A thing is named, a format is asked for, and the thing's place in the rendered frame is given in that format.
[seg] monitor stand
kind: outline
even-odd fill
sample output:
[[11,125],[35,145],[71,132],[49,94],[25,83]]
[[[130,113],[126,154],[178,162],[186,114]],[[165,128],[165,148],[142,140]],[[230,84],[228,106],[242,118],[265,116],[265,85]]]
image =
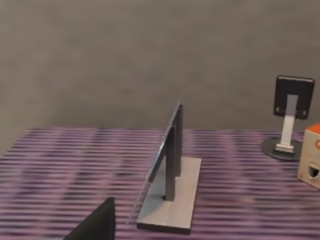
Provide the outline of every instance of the monitor stand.
[[155,232],[190,234],[196,193],[198,187],[201,159],[181,158],[181,174],[175,177],[174,200],[167,200],[166,165],[160,168],[149,187],[137,218],[137,228]]
[[268,138],[261,144],[262,151],[275,159],[300,159],[302,143],[292,140],[297,102],[298,95],[288,94],[281,138]]

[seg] striped tablecloth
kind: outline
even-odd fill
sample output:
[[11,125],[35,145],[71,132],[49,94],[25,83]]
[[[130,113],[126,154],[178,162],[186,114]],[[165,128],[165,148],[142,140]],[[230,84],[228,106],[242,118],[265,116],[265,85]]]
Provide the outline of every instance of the striped tablecloth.
[[[0,240],[62,239],[115,197],[117,240],[319,240],[320,191],[260,151],[270,131],[185,130],[202,158],[191,235],[126,224],[161,140],[155,129],[30,129],[0,160]],[[295,138],[301,140],[301,132]]]

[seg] black round base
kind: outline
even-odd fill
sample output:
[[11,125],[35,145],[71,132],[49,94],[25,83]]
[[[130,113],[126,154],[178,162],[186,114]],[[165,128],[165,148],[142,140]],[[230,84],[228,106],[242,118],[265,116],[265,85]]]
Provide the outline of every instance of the black round base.
[[296,140],[291,141],[291,144],[294,147],[294,153],[276,151],[275,148],[277,143],[280,143],[279,137],[267,138],[261,143],[262,152],[264,152],[266,155],[274,159],[279,159],[284,161],[300,160],[301,149],[302,149],[302,143],[300,141],[296,141]]

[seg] box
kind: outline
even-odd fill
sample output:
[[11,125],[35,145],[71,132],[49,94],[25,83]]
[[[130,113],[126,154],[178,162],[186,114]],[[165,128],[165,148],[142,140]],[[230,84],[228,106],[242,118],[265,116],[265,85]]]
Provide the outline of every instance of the box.
[[320,123],[304,132],[297,178],[320,189]]

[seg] tabletop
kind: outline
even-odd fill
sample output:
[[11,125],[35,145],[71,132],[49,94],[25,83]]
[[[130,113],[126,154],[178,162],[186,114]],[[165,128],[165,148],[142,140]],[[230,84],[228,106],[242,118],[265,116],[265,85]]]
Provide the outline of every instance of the tabletop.
[[183,155],[202,158],[191,235],[127,224],[162,133],[27,130],[0,159],[0,239],[61,240],[107,197],[115,197],[116,240],[320,239],[320,191],[297,180],[297,161],[260,150],[273,131],[184,130]]

